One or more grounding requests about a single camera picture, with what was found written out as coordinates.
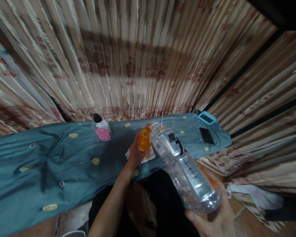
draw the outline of straw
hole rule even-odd
[[[160,125],[162,125],[162,120],[163,120],[163,111],[162,111],[162,117],[161,117],[161,124]]]

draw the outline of black pants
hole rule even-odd
[[[159,170],[150,175],[143,187],[156,206],[157,236],[199,236],[196,228],[185,217],[185,208],[167,172]],[[111,189],[112,186],[106,187],[94,198],[89,212],[89,229]],[[117,236],[140,236],[125,206]]]

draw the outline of black phone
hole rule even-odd
[[[203,141],[209,145],[215,145],[213,138],[211,137],[210,131],[207,128],[200,128]]]

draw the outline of clear plastic bottle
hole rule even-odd
[[[172,128],[150,125],[150,142],[161,157],[186,209],[200,215],[217,209],[221,201],[219,187],[199,169],[182,147]]]
[[[138,137],[138,146],[141,151],[145,151],[149,147],[151,147],[151,142],[150,142],[151,129],[149,128],[150,125],[151,123],[147,124],[147,126],[143,127],[143,129],[140,131],[140,134]]]
[[[110,124],[105,119],[102,119],[100,115],[93,115],[91,127],[102,142],[106,142],[112,139],[113,135]]]

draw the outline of person's hand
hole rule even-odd
[[[139,149],[138,145],[138,136],[139,134],[136,135],[135,140],[133,144],[131,145],[131,152],[128,158],[128,162],[133,169],[135,169],[144,159],[144,157],[148,154],[149,149],[145,151],[141,151]]]
[[[217,216],[213,222],[209,222],[191,210],[186,210],[185,215],[196,227],[198,232],[206,237],[235,237],[234,212],[230,207],[225,186],[212,173],[206,172],[206,174],[211,180],[217,183],[217,186],[221,190],[221,204]]]

